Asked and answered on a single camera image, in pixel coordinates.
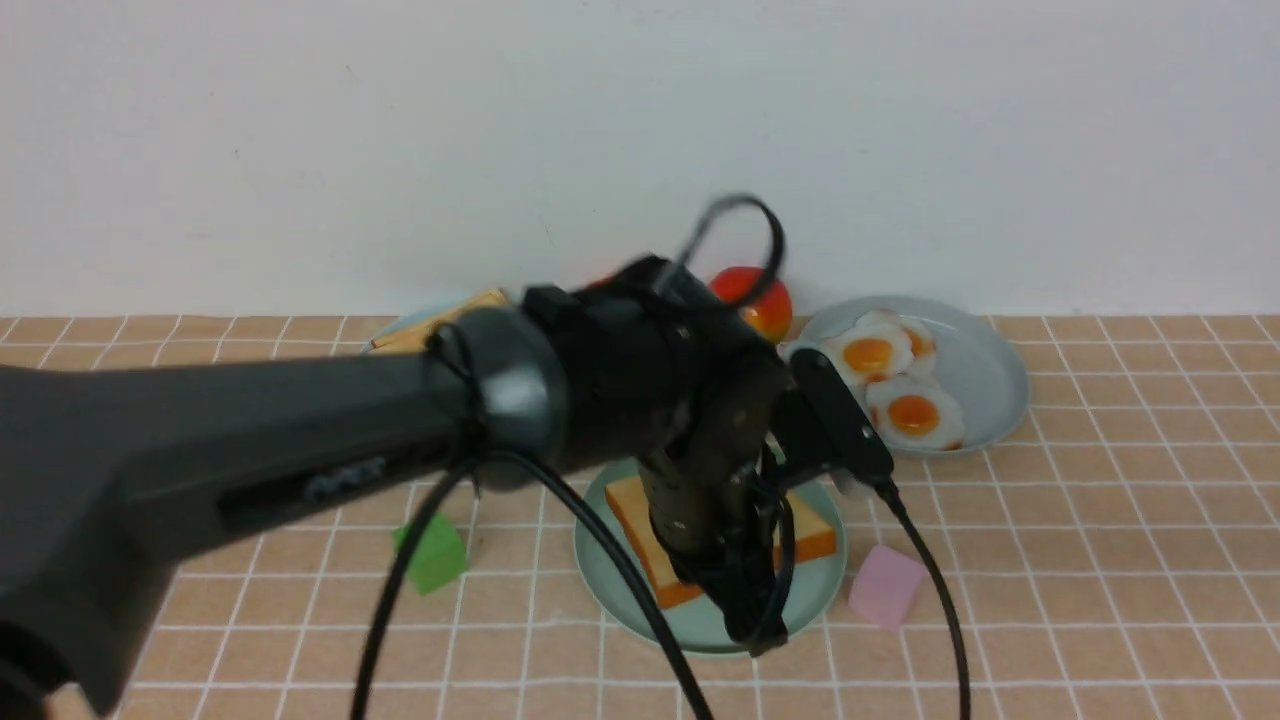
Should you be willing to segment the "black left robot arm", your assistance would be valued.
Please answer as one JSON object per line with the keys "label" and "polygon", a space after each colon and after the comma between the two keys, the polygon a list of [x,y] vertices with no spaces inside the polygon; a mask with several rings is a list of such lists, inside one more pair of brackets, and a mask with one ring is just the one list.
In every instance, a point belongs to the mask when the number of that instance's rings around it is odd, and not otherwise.
{"label": "black left robot arm", "polygon": [[672,269],[532,286],[415,354],[5,366],[3,716],[45,719],[70,683],[113,711],[182,562],[401,482],[460,469],[509,492],[658,451],[740,469],[788,372]]}

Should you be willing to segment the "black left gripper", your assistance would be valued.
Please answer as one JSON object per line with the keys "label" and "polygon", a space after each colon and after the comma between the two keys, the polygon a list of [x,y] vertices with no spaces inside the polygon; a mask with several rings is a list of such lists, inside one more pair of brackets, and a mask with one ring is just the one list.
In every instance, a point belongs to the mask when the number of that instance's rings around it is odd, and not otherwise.
{"label": "black left gripper", "polygon": [[788,643],[791,501],[762,448],[714,479],[655,451],[637,459],[649,521],[676,578],[721,610],[730,639],[751,657]]}

